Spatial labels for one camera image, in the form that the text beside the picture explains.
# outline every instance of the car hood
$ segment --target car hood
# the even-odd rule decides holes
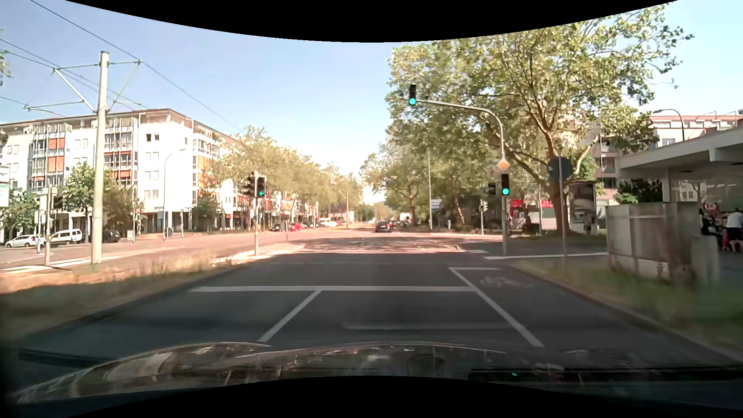
[[[724,369],[739,378],[739,367]],[[18,403],[145,390],[214,388],[320,376],[422,376],[511,384],[647,382],[720,379],[720,368],[658,367],[611,350],[508,352],[459,344],[384,341],[274,350],[254,343],[219,342],[168,347],[108,361],[12,394]]]

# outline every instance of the road sign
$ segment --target road sign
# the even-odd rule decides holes
[[[10,204],[10,184],[0,183],[0,208],[7,208]]]
[[[570,177],[573,172],[573,163],[565,157],[553,157],[547,165],[547,172],[549,173],[550,180],[556,181],[559,179],[559,169],[562,165],[562,179],[565,180]]]
[[[496,167],[498,168],[498,170],[500,170],[501,173],[505,173],[508,171],[508,168],[510,168],[510,163],[506,161],[505,158],[501,158],[501,161],[498,161]]]

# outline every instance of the grass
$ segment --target grass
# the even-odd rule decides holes
[[[212,261],[209,254],[184,260],[154,260],[134,271],[89,268],[47,273],[44,283],[55,284],[0,295],[0,338],[16,340],[97,310],[198,280],[221,269],[212,266]]]
[[[513,261],[522,270],[567,283],[713,346],[743,350],[743,288],[671,286],[610,271],[604,257],[569,260],[566,269],[562,263],[561,259]]]

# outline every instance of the parked car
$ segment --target parked car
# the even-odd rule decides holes
[[[374,227],[374,232],[392,232],[392,221],[381,221],[377,222],[377,226]]]
[[[49,240],[51,245],[79,244],[80,242],[82,242],[82,231],[80,229],[65,229],[63,231],[57,231]]]
[[[5,243],[8,248],[11,247],[36,247],[36,240],[39,240],[44,245],[44,238],[37,237],[36,235],[18,235]]]
[[[103,232],[103,242],[119,242],[121,241],[121,234],[119,231],[105,230]]]

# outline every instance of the tree trunk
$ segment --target tree trunk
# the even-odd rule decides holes
[[[464,225],[464,214],[462,213],[462,208],[459,206],[459,196],[457,193],[454,193],[453,199],[452,199],[452,209],[457,214],[457,221],[459,225]]]
[[[555,184],[554,186],[551,186],[549,188],[548,194],[550,195],[550,200],[552,201],[552,207],[555,210],[555,225],[557,226],[557,233],[562,234],[562,228],[565,226],[567,229],[565,229],[565,234],[570,234],[570,225],[568,223],[568,211],[567,211],[567,204],[563,201],[563,204],[565,205],[565,211],[562,210],[562,205],[560,205],[560,193],[559,188]]]

